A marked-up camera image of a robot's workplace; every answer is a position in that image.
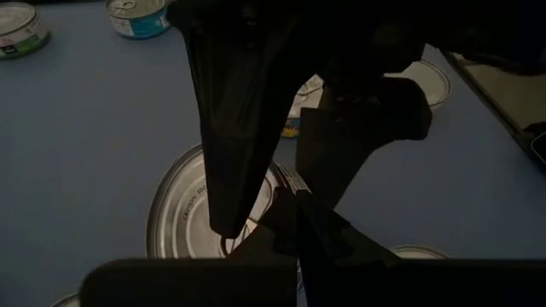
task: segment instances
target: blue surface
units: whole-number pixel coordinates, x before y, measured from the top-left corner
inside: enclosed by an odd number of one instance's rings
[[[0,62],[0,306],[47,306],[111,259],[145,256],[148,210],[200,141],[183,39],[120,37],[101,3],[40,7],[49,45]],[[385,246],[546,258],[546,179],[431,50],[453,92],[424,142],[373,154],[338,212]],[[292,164],[296,141],[276,160]]]

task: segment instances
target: metal can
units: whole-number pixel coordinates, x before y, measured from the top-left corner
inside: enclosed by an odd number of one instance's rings
[[[427,246],[403,245],[392,249],[402,259],[447,259],[447,255]]]
[[[204,162],[201,146],[193,147],[163,178],[148,219],[149,257],[225,258],[256,228],[283,184],[271,165],[241,235],[224,239],[209,226]]]
[[[79,307],[78,294],[73,293],[67,295],[66,297],[61,298],[56,303],[52,304],[51,307]]]
[[[152,38],[169,28],[166,0],[108,0],[106,7],[113,28],[122,36]]]
[[[0,59],[28,55],[44,46],[48,37],[33,6],[0,4]]]

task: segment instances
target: metal lid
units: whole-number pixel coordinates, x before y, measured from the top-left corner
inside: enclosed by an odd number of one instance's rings
[[[223,239],[209,226],[205,165],[200,146],[191,148],[167,172],[148,220],[148,256],[152,258],[224,258],[256,228],[279,186],[267,171],[241,235]]]
[[[78,294],[73,293],[67,295],[66,297],[61,298],[56,303],[52,304],[51,307],[79,307]]]
[[[426,246],[398,246],[392,249],[392,252],[403,259],[447,259],[444,253]]]
[[[444,102],[451,91],[450,80],[445,72],[426,60],[413,62],[401,73],[386,73],[385,76],[414,80],[425,92],[431,109],[436,109]]]
[[[148,16],[165,5],[165,0],[110,0],[106,4],[112,16],[126,19]]]
[[[36,10],[26,3],[0,4],[0,35],[13,32],[28,24]]]

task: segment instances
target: white sticker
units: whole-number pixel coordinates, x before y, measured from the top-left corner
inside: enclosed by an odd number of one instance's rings
[[[296,195],[296,192],[300,190],[307,190],[311,193],[304,179],[298,174],[296,170],[288,169],[282,165],[277,165],[277,166],[282,176],[284,177],[284,179],[287,181],[288,185],[292,189],[292,193],[294,193],[294,195]]]
[[[122,20],[119,18],[115,18],[110,16],[110,20],[112,20],[113,28],[116,29],[117,32],[127,35],[127,36],[134,36],[135,33],[133,32],[133,29],[131,29],[131,22],[128,20]]]

